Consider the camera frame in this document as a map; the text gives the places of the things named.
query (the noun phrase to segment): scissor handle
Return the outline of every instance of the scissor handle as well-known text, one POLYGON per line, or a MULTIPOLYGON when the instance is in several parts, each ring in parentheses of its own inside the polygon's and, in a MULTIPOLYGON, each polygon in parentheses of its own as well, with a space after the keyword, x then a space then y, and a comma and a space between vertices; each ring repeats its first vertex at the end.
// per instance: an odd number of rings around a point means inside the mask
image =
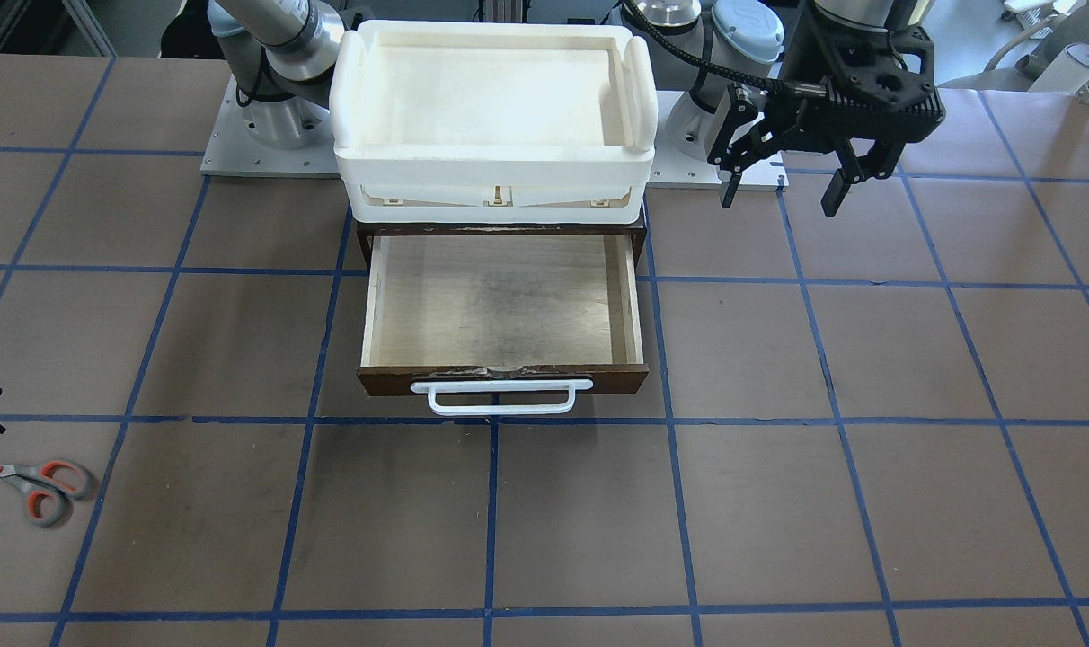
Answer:
POLYGON ((61 495, 68 496, 70 499, 84 499, 94 490, 94 476, 85 471, 85 467, 68 460, 51 460, 45 463, 38 467, 38 476, 45 485, 56 487, 61 490, 61 495), (61 471, 72 472, 81 485, 74 486, 60 479, 61 471))
POLYGON ((35 526, 48 528, 61 521, 69 504, 61 492, 33 481, 15 479, 10 483, 26 496, 26 518, 35 526))

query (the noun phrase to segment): white drawer handle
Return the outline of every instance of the white drawer handle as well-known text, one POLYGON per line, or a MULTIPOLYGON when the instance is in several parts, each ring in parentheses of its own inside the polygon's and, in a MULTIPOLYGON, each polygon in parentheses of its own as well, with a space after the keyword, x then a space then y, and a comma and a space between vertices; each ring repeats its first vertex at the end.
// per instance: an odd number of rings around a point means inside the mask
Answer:
POLYGON ((567 414, 577 402, 577 392, 594 388, 588 378, 576 380, 479 380, 457 382, 414 382, 413 393, 428 393, 429 408, 438 415, 553 415, 567 414), (476 404, 448 406, 437 402, 437 393, 526 393, 568 392, 556 404, 476 404))

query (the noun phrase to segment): white tray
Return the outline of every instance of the white tray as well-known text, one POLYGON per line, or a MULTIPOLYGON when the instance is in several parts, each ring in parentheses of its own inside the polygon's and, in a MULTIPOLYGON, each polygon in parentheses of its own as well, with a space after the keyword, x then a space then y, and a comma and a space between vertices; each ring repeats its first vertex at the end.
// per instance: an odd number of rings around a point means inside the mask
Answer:
POLYGON ((648 49, 619 26, 368 21, 330 107, 364 222, 628 223, 654 155, 648 49))

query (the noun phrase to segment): orange scissor handle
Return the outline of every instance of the orange scissor handle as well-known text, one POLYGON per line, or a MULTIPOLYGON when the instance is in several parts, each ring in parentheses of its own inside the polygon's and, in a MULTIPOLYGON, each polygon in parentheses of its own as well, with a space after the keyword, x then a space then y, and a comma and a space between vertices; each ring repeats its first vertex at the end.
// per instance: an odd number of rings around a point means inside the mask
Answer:
POLYGON ((66 503, 59 492, 49 488, 34 487, 26 492, 26 512, 35 526, 48 528, 61 521, 66 503))
POLYGON ((85 467, 68 460, 51 460, 40 466, 38 473, 45 481, 59 488, 70 499, 84 499, 94 490, 94 476, 85 467), (70 481, 76 481, 77 485, 62 480, 60 476, 63 472, 69 472, 70 481))

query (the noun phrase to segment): wooden drawer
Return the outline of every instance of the wooden drawer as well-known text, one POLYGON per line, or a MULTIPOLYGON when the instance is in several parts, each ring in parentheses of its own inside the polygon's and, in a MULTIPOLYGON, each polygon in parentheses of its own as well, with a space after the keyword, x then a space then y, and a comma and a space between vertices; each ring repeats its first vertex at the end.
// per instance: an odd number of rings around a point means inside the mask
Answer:
POLYGON ((625 233, 377 236, 371 267, 357 371, 369 394, 432 383, 571 400, 635 393, 648 374, 625 233))

